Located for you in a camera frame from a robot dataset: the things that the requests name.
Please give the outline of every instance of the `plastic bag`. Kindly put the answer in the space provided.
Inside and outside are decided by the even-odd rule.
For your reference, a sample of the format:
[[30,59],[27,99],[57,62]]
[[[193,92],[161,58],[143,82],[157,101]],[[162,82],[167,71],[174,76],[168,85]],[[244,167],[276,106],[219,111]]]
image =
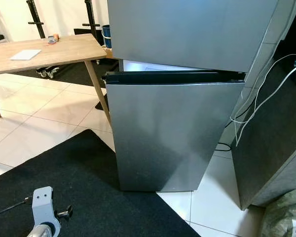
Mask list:
[[261,237],[296,237],[296,190],[267,206]]

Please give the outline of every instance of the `cable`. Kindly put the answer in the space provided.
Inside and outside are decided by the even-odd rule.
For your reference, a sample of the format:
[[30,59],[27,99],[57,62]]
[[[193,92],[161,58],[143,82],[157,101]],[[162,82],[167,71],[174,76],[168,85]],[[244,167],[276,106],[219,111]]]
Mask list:
[[247,120],[247,122],[242,126],[241,128],[241,131],[240,131],[240,134],[239,134],[239,139],[236,137],[236,146],[238,146],[238,143],[240,141],[240,138],[241,138],[241,135],[242,135],[242,132],[243,132],[243,129],[246,127],[246,125],[248,124],[248,122],[254,117],[256,111],[258,111],[258,109],[266,102],[268,101],[281,87],[282,85],[284,84],[284,82],[287,80],[287,78],[290,77],[290,75],[296,71],[296,67],[291,70],[287,75],[286,77],[282,80],[282,82],[280,83],[280,85],[276,88],[276,90],[270,94],[265,100],[262,101],[261,104],[259,104],[259,106],[255,109],[255,111],[251,114],[251,116],[249,117],[249,119]]
[[[280,58],[280,59],[278,59],[278,60],[276,60],[273,64],[272,64],[272,66],[269,68],[269,70],[267,71],[267,73],[265,74],[265,76],[264,76],[264,79],[263,79],[263,82],[262,82],[262,84],[260,85],[260,87],[259,87],[259,89],[258,89],[258,92],[257,92],[257,94],[256,94],[256,96],[255,96],[255,98],[253,99],[253,101],[251,102],[251,104],[249,105],[249,107],[241,114],[241,115],[243,115],[251,106],[252,106],[252,104],[253,104],[253,102],[255,103],[255,108],[254,108],[254,112],[253,113],[255,113],[255,111],[256,111],[256,107],[257,107],[257,99],[258,99],[258,95],[259,95],[259,92],[260,92],[260,90],[261,90],[261,88],[264,86],[264,83],[265,83],[265,80],[266,80],[266,78],[267,78],[267,76],[268,76],[268,74],[270,73],[270,71],[273,69],[273,67],[275,66],[275,64],[277,64],[279,61],[281,61],[282,59],[284,59],[284,58],[286,58],[286,57],[289,57],[289,56],[292,56],[292,55],[296,55],[296,54],[288,54],[288,55],[286,55],[286,56],[284,56],[284,57],[282,57],[282,58]],[[235,117],[235,119],[232,119],[232,118],[230,118],[231,119],[231,122],[237,122],[237,123],[245,123],[245,122],[247,122],[247,121],[236,121],[236,119],[239,117],[239,116],[237,116],[237,117]]]
[[[260,72],[259,72],[259,74],[258,74],[258,76],[257,76],[257,78],[256,78],[256,81],[255,81],[254,85],[253,85],[252,88],[251,88],[251,91],[250,91],[250,94],[249,94],[247,100],[242,104],[242,106],[241,106],[241,107],[237,110],[237,112],[235,113],[235,119],[237,119],[237,114],[239,113],[239,111],[241,111],[242,108],[248,103],[248,101],[249,101],[249,99],[251,98],[251,95],[252,95],[252,93],[253,93],[253,91],[254,91],[254,88],[256,87],[256,84],[257,84],[257,82],[258,82],[258,79],[259,79],[261,73],[265,70],[266,66],[270,63],[271,59],[273,58],[277,46],[279,45],[281,39],[284,37],[284,35],[285,35],[287,29],[288,29],[289,26],[290,26],[290,22],[291,22],[291,19],[292,19],[292,16],[293,16],[293,12],[294,12],[295,7],[296,7],[296,0],[294,1],[294,4],[293,4],[293,6],[292,6],[292,8],[291,8],[290,16],[289,16],[289,18],[288,18],[288,21],[286,22],[285,28],[283,29],[283,31],[282,31],[282,33],[281,33],[279,39],[277,40],[277,43],[276,43],[276,45],[275,45],[275,47],[274,47],[274,49],[273,49],[272,55],[270,56],[270,58],[268,59],[267,63],[264,65],[264,67],[260,70]],[[264,39],[265,39],[265,36],[266,36],[267,31],[268,31],[268,27],[267,27],[267,29],[266,29],[266,31],[265,31],[265,34],[264,34],[263,39],[262,39],[262,42],[263,42]],[[262,46],[262,43],[261,43],[261,45],[260,45],[260,48],[258,49],[257,55],[259,54],[259,52],[260,52],[260,50],[261,50],[261,46]]]
[[219,152],[229,152],[229,151],[231,151],[231,146],[230,145],[228,145],[226,143],[223,143],[223,142],[218,142],[218,144],[222,144],[222,145],[228,146],[228,150],[215,149],[215,151],[219,151]]
[[237,142],[238,141],[238,137],[237,137],[237,124],[235,122],[233,124],[234,124],[234,127],[235,127],[235,138],[236,138],[236,142]]
[[20,206],[20,205],[22,205],[22,204],[32,204],[32,200],[33,200],[33,197],[32,197],[32,196],[27,197],[27,198],[25,198],[22,202],[18,202],[17,204],[14,204],[14,205],[12,205],[12,206],[7,207],[6,209],[1,210],[1,211],[0,211],[0,214],[6,212],[6,211],[8,211],[8,210],[11,210],[11,209],[13,209],[13,208],[15,208],[15,207],[17,207],[17,206]]
[[[282,59],[284,59],[284,58],[286,58],[286,57],[288,57],[288,56],[292,56],[292,55],[296,55],[296,54],[289,54],[289,55],[286,55],[285,57],[282,57],[281,59],[277,60],[277,61],[271,66],[271,68],[269,69],[269,71],[267,72],[267,74],[270,73],[271,69],[274,67],[274,65],[275,65],[277,62],[281,61]],[[263,88],[263,86],[264,86],[264,82],[263,82],[263,84],[260,86],[259,89],[261,90],[261,89]],[[246,111],[248,111],[248,110],[250,109],[250,107],[253,105],[253,103],[255,102],[256,97],[257,97],[257,96],[255,96],[255,97],[253,98],[253,100],[251,101],[251,104],[245,109],[245,111],[243,111],[240,115],[236,116],[234,120],[233,120],[232,118],[230,118],[231,121],[230,121],[229,123],[227,123],[227,125],[225,126],[225,128],[228,127],[228,126],[229,126],[233,121],[235,121],[237,118],[243,116],[244,113],[245,113]]]

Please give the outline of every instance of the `refrigerator door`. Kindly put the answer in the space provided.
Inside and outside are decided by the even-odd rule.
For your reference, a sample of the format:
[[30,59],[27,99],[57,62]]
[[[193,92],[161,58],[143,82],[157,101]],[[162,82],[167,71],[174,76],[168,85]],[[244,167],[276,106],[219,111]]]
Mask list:
[[108,0],[113,54],[140,62],[248,72],[277,3]]
[[196,190],[243,77],[220,71],[107,74],[120,188]]

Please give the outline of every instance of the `small object on table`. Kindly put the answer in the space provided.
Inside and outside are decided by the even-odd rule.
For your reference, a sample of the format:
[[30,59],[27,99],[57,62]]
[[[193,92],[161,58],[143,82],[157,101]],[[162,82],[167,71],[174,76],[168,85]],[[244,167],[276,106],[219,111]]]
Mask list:
[[54,35],[48,37],[48,43],[49,44],[55,44],[58,41],[59,41],[59,35],[58,34],[54,34]]
[[38,53],[41,52],[41,49],[26,49],[18,52],[13,55],[10,60],[30,60],[35,57]]

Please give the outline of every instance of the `black rug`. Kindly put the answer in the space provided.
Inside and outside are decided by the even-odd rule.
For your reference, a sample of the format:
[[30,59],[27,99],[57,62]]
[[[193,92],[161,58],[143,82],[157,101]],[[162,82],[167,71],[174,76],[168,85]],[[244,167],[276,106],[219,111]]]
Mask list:
[[[104,99],[105,99],[105,101],[106,101],[106,103],[108,105],[108,108],[109,108],[109,102],[108,102],[108,95],[107,94],[104,95]],[[103,110],[103,107],[102,107],[100,102],[95,106],[95,108],[97,110]]]
[[[0,210],[45,186],[55,209],[74,209],[59,236],[198,236],[156,193],[120,191],[115,153],[91,130],[1,175]],[[0,215],[0,237],[25,237],[33,225],[32,207],[19,206]]]
[[[107,71],[111,70],[114,63],[116,63],[114,59],[101,59],[99,65],[95,62],[92,62],[92,65],[97,77],[100,79]],[[87,68],[83,62],[60,65],[59,67],[60,71],[56,73],[51,80],[93,86]],[[36,73],[36,70],[15,72],[13,74],[42,79],[42,77]],[[105,88],[105,84],[102,80],[100,80],[100,85],[102,88]]]

